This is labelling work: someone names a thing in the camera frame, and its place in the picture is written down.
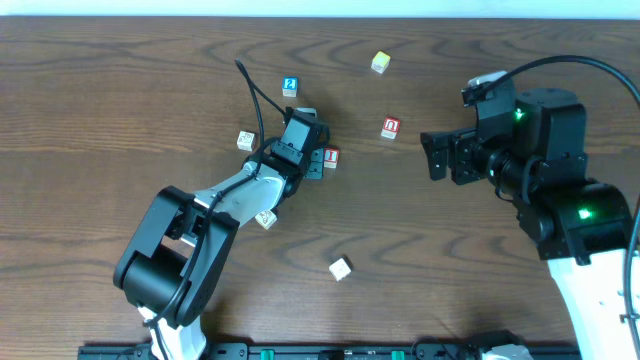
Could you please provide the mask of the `red letter I block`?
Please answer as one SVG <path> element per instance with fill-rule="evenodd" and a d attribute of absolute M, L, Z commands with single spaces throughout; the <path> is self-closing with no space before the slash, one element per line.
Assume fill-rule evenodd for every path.
<path fill-rule="evenodd" d="M 324 149 L 323 165 L 325 168 L 335 169 L 339 162 L 340 151 L 327 147 Z"/>

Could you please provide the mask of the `blue number 2 block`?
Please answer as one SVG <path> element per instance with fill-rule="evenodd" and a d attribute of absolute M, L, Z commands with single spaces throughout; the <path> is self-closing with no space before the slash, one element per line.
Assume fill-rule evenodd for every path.
<path fill-rule="evenodd" d="M 284 77 L 282 80 L 282 94 L 284 97 L 295 98 L 298 93 L 299 81 L 297 77 Z"/>

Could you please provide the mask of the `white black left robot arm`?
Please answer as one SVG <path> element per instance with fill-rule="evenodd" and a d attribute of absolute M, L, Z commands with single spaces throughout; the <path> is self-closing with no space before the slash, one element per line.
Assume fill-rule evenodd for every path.
<path fill-rule="evenodd" d="M 152 357 L 204 354 L 200 316 L 238 230 L 293 195 L 310 172 L 320 173 L 323 151 L 271 138 L 218 185 L 195 193 L 168 186 L 155 196 L 113 275 L 144 318 Z"/>

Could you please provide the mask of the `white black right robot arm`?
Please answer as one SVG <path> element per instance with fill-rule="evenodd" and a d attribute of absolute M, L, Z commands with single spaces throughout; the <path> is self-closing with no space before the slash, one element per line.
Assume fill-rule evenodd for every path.
<path fill-rule="evenodd" d="M 475 113 L 473 128 L 421 133 L 431 179 L 491 183 L 547 263 L 581 357 L 636 358 L 622 315 L 631 211 L 615 186 L 586 174 L 585 107 L 566 90 L 505 88 Z"/>

